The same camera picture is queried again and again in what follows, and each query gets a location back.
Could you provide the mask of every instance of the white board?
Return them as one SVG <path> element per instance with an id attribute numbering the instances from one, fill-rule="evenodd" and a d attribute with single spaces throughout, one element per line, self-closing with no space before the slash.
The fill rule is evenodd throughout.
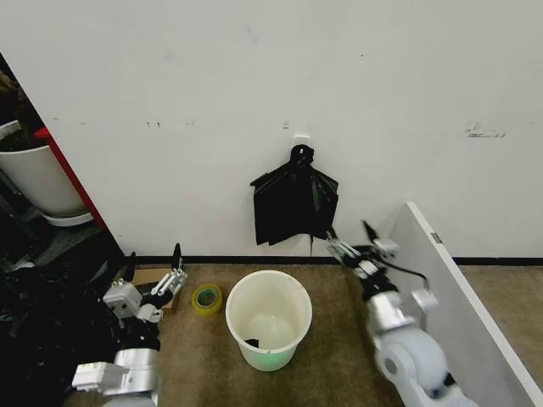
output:
<path id="1" fill-rule="evenodd" d="M 426 275 L 439 300 L 428 316 L 428 333 L 445 351 L 452 375 L 482 407 L 542 406 L 540 389 L 433 233 L 418 207 L 406 203 L 390 238 L 400 246 L 395 263 Z M 421 286 L 416 277 L 389 274 L 403 293 Z"/>

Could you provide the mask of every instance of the black plastic bag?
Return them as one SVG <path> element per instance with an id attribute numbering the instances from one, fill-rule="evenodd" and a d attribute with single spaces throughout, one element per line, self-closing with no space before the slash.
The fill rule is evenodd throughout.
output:
<path id="1" fill-rule="evenodd" d="M 306 233 L 326 239 L 338 205 L 338 183 L 311 167 L 314 150 L 295 146 L 290 160 L 251 182 L 256 243 L 279 243 Z"/>
<path id="2" fill-rule="evenodd" d="M 113 361 L 119 322 L 101 298 L 122 260 L 102 232 L 49 265 L 0 274 L 5 405 L 60 406 L 78 364 Z"/>

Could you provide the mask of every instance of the brown carpet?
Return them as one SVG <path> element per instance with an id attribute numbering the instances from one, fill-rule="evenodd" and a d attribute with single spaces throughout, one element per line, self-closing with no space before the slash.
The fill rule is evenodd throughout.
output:
<path id="1" fill-rule="evenodd" d="M 304 285 L 311 297 L 313 321 L 291 362 L 280 371 L 265 373 L 244 361 L 228 331 L 224 306 L 220 314 L 200 318 L 193 312 L 190 294 L 205 283 L 215 283 L 228 294 L 243 276 L 270 268 L 289 273 Z M 543 304 L 538 288 L 543 268 L 464 270 L 512 346 L 540 380 Z M 394 387 L 375 368 L 361 286 L 345 269 L 329 265 L 190 265 L 187 272 L 188 284 L 176 314 L 161 322 L 161 407 L 402 405 Z M 64 406 L 95 407 L 102 402 L 96 394 L 75 393 Z"/>
<path id="2" fill-rule="evenodd" d="M 462 272 L 543 387 L 543 267 L 463 266 Z"/>

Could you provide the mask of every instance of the white bucket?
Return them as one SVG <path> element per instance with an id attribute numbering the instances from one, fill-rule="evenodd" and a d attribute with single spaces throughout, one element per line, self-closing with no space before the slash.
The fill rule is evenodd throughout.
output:
<path id="1" fill-rule="evenodd" d="M 259 371 L 276 371 L 293 357 L 309 330 L 311 300 L 298 280 L 281 271 L 249 274 L 227 300 L 227 324 L 245 360 Z M 258 348 L 245 341 L 258 340 Z"/>

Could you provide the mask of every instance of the robotic arm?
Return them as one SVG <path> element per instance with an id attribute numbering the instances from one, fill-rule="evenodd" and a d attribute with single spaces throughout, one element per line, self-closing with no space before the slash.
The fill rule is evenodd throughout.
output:
<path id="1" fill-rule="evenodd" d="M 439 344 L 424 331 L 426 313 L 438 304 L 428 280 L 391 264 L 398 246 L 379 239 L 366 222 L 364 226 L 371 245 L 353 248 L 330 231 L 327 248 L 361 280 L 379 370 L 394 383 L 406 407 L 476 407 L 452 378 Z M 424 288 L 402 299 L 398 287 L 386 275 L 387 266 L 421 277 Z M 419 317 L 422 329 L 418 327 Z"/>
<path id="2" fill-rule="evenodd" d="M 124 278 L 111 285 L 104 303 L 119 318 L 123 331 L 114 363 L 93 362 L 78 365 L 72 386 L 77 390 L 98 391 L 117 396 L 104 407 L 159 405 L 160 376 L 155 360 L 160 351 L 158 322 L 161 308 L 168 304 L 187 280 L 182 269 L 181 247 L 176 245 L 171 271 L 143 297 L 130 283 L 134 277 L 135 253 L 132 253 Z"/>

